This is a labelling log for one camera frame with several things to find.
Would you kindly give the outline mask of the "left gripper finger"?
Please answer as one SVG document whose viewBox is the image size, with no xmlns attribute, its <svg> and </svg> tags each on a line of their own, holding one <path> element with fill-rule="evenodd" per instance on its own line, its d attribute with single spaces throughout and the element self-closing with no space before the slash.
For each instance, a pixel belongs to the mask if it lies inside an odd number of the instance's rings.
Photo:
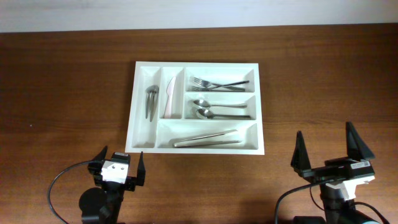
<svg viewBox="0 0 398 224">
<path fill-rule="evenodd" d="M 105 146 L 100 152 L 99 154 L 97 154 L 92 161 L 103 161 L 106 157 L 108 151 L 108 146 Z"/>
<path fill-rule="evenodd" d="M 137 165 L 136 185 L 144 186 L 146 179 L 146 168 L 144 165 L 144 153 L 140 153 L 139 162 Z"/>
</svg>

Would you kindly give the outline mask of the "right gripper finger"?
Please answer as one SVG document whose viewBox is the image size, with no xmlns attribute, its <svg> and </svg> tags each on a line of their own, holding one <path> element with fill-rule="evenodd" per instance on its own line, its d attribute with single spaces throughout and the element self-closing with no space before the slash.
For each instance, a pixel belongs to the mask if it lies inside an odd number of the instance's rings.
<svg viewBox="0 0 398 224">
<path fill-rule="evenodd" d="M 349 158 L 356 161 L 368 161 L 376 156 L 361 139 L 352 122 L 346 122 L 346 151 Z"/>
<path fill-rule="evenodd" d="M 312 169 L 301 131 L 298 131 L 296 135 L 295 149 L 290 166 L 299 176 L 303 176 L 304 173 L 310 172 Z"/>
</svg>

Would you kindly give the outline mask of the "metal tweezers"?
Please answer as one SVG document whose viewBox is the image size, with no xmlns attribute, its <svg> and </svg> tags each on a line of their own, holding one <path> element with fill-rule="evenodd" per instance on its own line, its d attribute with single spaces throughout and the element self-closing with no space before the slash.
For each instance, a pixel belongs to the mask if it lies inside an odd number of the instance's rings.
<svg viewBox="0 0 398 224">
<path fill-rule="evenodd" d="M 238 130 L 230 129 L 227 131 L 202 134 L 197 136 L 190 136 L 185 139 L 174 139 L 172 146 L 174 148 L 183 147 L 202 147 L 202 146 L 214 146 L 222 144 L 237 144 L 243 140 L 237 137 Z"/>
</svg>

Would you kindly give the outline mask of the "small metal teaspoon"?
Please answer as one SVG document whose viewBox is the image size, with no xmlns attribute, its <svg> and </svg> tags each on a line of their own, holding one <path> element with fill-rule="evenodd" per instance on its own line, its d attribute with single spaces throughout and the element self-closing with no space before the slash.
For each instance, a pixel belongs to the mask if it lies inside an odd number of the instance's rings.
<svg viewBox="0 0 398 224">
<path fill-rule="evenodd" d="M 146 98 L 146 119 L 149 117 L 150 111 L 151 111 L 150 106 L 151 106 L 152 92 L 153 92 L 152 86 L 149 86 L 146 89 L 146 93 L 147 93 L 147 98 Z"/>
<path fill-rule="evenodd" d="M 154 119 L 155 107 L 156 107 L 158 96 L 159 96 L 159 86 L 158 85 L 150 86 L 149 90 L 148 90 L 148 97 L 149 97 L 148 115 L 150 118 L 150 122 L 152 122 Z"/>
</svg>

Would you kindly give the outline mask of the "metal tablespoon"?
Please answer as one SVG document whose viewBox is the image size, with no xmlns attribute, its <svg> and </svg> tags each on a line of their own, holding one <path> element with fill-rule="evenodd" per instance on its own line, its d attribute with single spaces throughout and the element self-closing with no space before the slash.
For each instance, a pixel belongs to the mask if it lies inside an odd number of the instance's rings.
<svg viewBox="0 0 398 224">
<path fill-rule="evenodd" d="M 215 119 L 215 118 L 251 119 L 249 115 L 214 114 L 208 109 L 197 109 L 196 114 L 201 119 Z"/>
<path fill-rule="evenodd" d="M 192 100 L 190 101 L 192 105 L 195 105 L 199 108 L 204 108 L 204 109 L 208 109 L 211 107 L 225 107 L 225 108 L 239 108 L 239 109 L 243 109 L 243 108 L 247 108 L 247 105 L 216 105 L 216 104 L 210 104 L 208 101 L 206 100 Z"/>
</svg>

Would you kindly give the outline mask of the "white plastic knife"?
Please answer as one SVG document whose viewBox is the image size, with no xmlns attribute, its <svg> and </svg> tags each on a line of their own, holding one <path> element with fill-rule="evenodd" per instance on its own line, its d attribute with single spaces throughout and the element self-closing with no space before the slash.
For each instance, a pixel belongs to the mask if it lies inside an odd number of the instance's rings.
<svg viewBox="0 0 398 224">
<path fill-rule="evenodd" d="M 176 77 L 173 77 L 170 82 L 169 85 L 166 89 L 166 93 L 167 93 L 167 102 L 166 102 L 166 106 L 165 106 L 165 111 L 164 111 L 164 118 L 165 119 L 169 119 L 171 118 L 171 114 L 172 114 L 172 100 L 173 100 L 173 95 L 174 95 L 174 87 L 175 87 L 175 82 L 176 82 Z"/>
</svg>

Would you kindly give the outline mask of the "metal fork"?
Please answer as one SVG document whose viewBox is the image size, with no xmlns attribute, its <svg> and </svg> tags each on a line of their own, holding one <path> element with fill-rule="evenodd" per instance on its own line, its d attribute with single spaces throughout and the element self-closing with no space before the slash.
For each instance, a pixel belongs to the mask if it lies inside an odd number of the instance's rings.
<svg viewBox="0 0 398 224">
<path fill-rule="evenodd" d="M 247 84 L 249 83 L 249 80 L 245 80 L 245 81 L 240 81 L 240 82 L 234 82 L 234 83 L 228 83 L 228 84 L 224 84 L 224 85 L 219 85 L 216 86 L 214 88 L 221 88 L 221 87 L 228 87 L 228 86 L 236 86 L 236 85 L 243 85 L 243 84 Z"/>
<path fill-rule="evenodd" d="M 188 88 L 189 91 L 236 91 L 236 92 L 245 92 L 245 88 L 240 88 L 240 87 L 221 87 L 221 88 L 206 88 L 206 87 L 200 87 L 200 86 L 191 86 Z"/>
<path fill-rule="evenodd" d="M 190 81 L 193 84 L 196 84 L 198 86 L 205 87 L 205 88 L 220 86 L 220 84 L 216 84 L 216 83 L 212 83 L 212 82 L 209 82 L 209 81 L 206 81 L 206 80 L 202 80 L 202 79 L 197 78 L 197 77 L 190 77 Z"/>
</svg>

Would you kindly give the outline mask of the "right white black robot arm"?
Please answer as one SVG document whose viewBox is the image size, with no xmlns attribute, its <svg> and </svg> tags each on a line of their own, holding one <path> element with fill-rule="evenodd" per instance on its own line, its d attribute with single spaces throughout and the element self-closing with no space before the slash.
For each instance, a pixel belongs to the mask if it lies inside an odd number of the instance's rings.
<svg viewBox="0 0 398 224">
<path fill-rule="evenodd" d="M 375 223 L 376 221 L 355 207 L 357 185 L 375 179 L 370 163 L 374 153 L 361 139 L 351 122 L 346 123 L 346 157 L 325 161 L 323 167 L 310 164 L 301 131 L 297 132 L 291 167 L 300 177 L 320 187 L 325 218 L 296 216 L 294 223 Z"/>
</svg>

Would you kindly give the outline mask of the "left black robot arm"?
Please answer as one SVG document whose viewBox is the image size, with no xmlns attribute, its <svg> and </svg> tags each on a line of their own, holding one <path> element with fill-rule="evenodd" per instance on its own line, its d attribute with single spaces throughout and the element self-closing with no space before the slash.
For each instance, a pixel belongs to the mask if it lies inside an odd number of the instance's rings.
<svg viewBox="0 0 398 224">
<path fill-rule="evenodd" d="M 105 146 L 88 163 L 95 186 L 80 196 L 82 223 L 117 223 L 124 193 L 144 186 L 146 168 L 143 153 L 140 153 L 136 176 L 132 177 L 128 175 L 131 156 L 115 152 L 107 159 L 107 151 L 108 147 Z"/>
</svg>

